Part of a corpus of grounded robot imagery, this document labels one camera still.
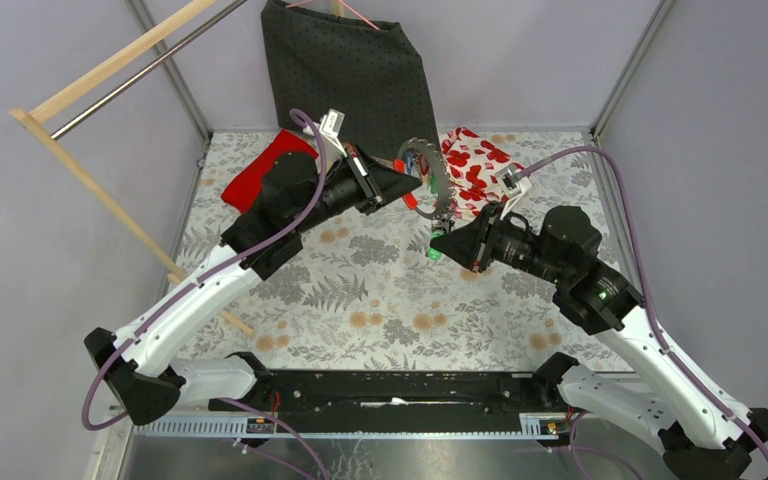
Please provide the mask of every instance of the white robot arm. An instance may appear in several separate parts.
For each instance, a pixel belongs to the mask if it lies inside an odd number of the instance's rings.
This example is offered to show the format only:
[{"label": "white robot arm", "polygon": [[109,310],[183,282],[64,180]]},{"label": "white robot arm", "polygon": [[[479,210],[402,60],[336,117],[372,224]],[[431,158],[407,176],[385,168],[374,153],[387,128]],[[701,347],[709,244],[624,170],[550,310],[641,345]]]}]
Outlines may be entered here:
[{"label": "white robot arm", "polygon": [[[735,420],[768,440],[768,410],[750,409],[717,385],[664,332],[650,322],[641,294],[596,258],[602,236],[578,207],[555,207],[538,234],[528,221],[491,203],[472,223],[431,241],[464,268],[483,271],[494,260],[556,285],[561,314],[623,358],[656,398],[632,392],[568,355],[556,353],[536,372],[545,395],[593,412],[632,433],[661,454],[679,478],[739,478],[755,442]],[[660,331],[652,330],[655,325]],[[657,337],[661,334],[667,350]],[[687,366],[732,412],[706,397],[674,358]]]},{"label": "white robot arm", "polygon": [[205,272],[237,255],[228,245],[213,247],[198,269],[170,291],[160,302],[131,323],[120,327],[114,334],[113,346],[119,348],[125,340],[134,338],[134,332],[157,309],[174,297],[181,296],[187,284],[196,283],[163,312],[160,318],[122,353],[125,362],[133,362],[134,373],[157,378],[171,368],[183,379],[178,405],[205,403],[211,398],[244,396],[255,378],[251,367],[239,357],[216,360],[184,360],[175,354],[184,344],[220,310],[235,298],[260,284],[257,273],[239,265],[230,265],[214,274],[210,281],[199,284],[198,278]]},{"label": "white robot arm", "polygon": [[[151,423],[176,405],[243,397],[256,380],[244,359],[184,360],[175,358],[176,353],[231,301],[300,252],[303,231],[352,207],[374,213],[422,185],[355,146],[346,145],[343,152],[328,170],[318,201],[296,229],[276,237],[309,204],[320,177],[313,158],[301,152],[276,160],[251,209],[222,233],[222,242],[193,274],[128,325],[115,332],[97,328],[84,339],[99,376],[135,424]],[[277,239],[236,260],[270,238]]]}]

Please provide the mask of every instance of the white label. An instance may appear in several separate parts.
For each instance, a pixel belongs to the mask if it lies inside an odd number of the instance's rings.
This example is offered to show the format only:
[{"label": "white label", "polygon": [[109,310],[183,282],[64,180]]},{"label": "white label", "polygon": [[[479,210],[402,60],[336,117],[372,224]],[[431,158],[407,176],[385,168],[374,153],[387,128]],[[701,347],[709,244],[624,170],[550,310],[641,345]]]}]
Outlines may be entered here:
[{"label": "white label", "polygon": [[343,119],[345,117],[346,115],[337,110],[328,110],[328,115],[326,115],[325,120],[322,121],[320,130],[322,130],[322,133],[336,138],[340,134],[340,128],[343,126]]}]

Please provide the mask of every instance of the black bag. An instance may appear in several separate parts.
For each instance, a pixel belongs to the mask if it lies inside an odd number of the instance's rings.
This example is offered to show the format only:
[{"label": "black bag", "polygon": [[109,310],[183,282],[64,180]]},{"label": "black bag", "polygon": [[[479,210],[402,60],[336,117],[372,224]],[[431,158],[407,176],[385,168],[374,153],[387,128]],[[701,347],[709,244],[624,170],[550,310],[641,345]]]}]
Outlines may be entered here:
[{"label": "black bag", "polygon": [[338,17],[267,0],[260,19],[278,125],[297,129],[289,111],[315,121],[333,108],[346,114],[340,139],[395,158],[412,137],[439,149],[422,58],[401,25]]}]

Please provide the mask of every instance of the wooden drying rack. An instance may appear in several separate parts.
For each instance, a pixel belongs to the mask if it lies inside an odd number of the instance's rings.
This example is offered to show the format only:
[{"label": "wooden drying rack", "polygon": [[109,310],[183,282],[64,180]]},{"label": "wooden drying rack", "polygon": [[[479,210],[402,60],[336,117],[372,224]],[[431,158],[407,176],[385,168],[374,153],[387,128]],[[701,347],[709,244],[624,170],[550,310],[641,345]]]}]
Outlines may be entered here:
[{"label": "wooden drying rack", "polygon": [[[199,35],[209,30],[216,25],[220,20],[228,16],[231,12],[237,9],[240,5],[245,3],[246,0],[235,0],[230,5],[222,9],[219,13],[214,15],[210,20],[203,23],[190,34],[182,38],[178,43],[170,47],[163,52],[160,56],[154,59],[151,63],[143,67],[139,72],[131,76],[128,80],[125,80],[118,87],[114,88],[107,93],[100,100],[93,103],[89,108],[78,114],[76,117],[66,122],[62,127],[55,130],[54,133],[49,131],[43,125],[45,122],[54,118],[57,114],[61,113],[68,106],[72,105],[79,99],[83,98],[91,90],[98,87],[103,81],[110,78],[113,74],[124,68],[126,65],[133,62],[137,57],[148,51],[150,48],[161,42],[172,32],[189,22],[196,15],[205,11],[208,7],[216,3],[216,0],[192,0],[190,3],[184,5],[180,10],[170,15],[166,20],[157,24],[154,28],[150,29],[142,36],[131,42],[125,48],[119,50],[113,54],[107,60],[101,62],[84,74],[81,78],[75,80],[63,90],[55,93],[51,98],[42,102],[39,106],[32,109],[30,112],[25,111],[22,108],[14,108],[10,110],[12,115],[19,123],[25,127],[34,138],[37,139],[45,148],[47,148],[60,162],[65,166],[75,177],[84,184],[87,189],[92,192],[96,198],[107,207],[116,218],[122,222],[128,230],[131,231],[145,246],[166,266],[169,270],[168,279],[170,282],[178,284],[184,278],[187,278],[187,272],[179,267],[172,258],[152,239],[145,229],[143,229],[129,214],[122,208],[113,197],[105,190],[99,183],[78,163],[75,158],[66,151],[60,144],[59,139],[69,133],[73,128],[80,125],[84,120],[92,116],[95,112],[107,105],[111,100],[119,96],[122,92],[130,88],[141,78],[148,75],[152,70],[162,65],[166,60],[172,57],[175,53],[180,51],[190,42],[195,40]],[[331,0],[331,9],[335,15],[344,15],[343,6],[337,0]],[[250,326],[243,323],[234,315],[227,311],[222,311],[220,316],[224,318],[228,323],[241,329],[243,332],[250,336],[255,335],[255,331]]]}]

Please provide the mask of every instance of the floral tablecloth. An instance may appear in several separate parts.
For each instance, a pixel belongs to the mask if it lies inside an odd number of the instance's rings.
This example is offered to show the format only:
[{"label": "floral tablecloth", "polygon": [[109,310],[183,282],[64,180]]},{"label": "floral tablecloth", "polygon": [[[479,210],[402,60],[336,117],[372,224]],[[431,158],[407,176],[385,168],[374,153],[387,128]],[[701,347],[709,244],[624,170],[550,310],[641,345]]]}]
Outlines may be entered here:
[{"label": "floral tablecloth", "polygon": [[[528,165],[583,144],[576,132],[482,133]],[[275,133],[217,133],[184,233],[178,263],[192,271],[237,211],[219,198]],[[569,157],[533,177],[516,211],[539,228],[556,205],[578,205],[617,248],[589,160]],[[552,305],[552,285],[494,264],[483,274],[425,256],[429,224],[395,202],[366,217],[350,210],[304,235],[304,250],[229,311],[257,331],[250,338],[221,318],[189,342],[184,357],[253,351],[267,366],[317,369],[523,370],[562,351],[590,368],[628,365]]]}]

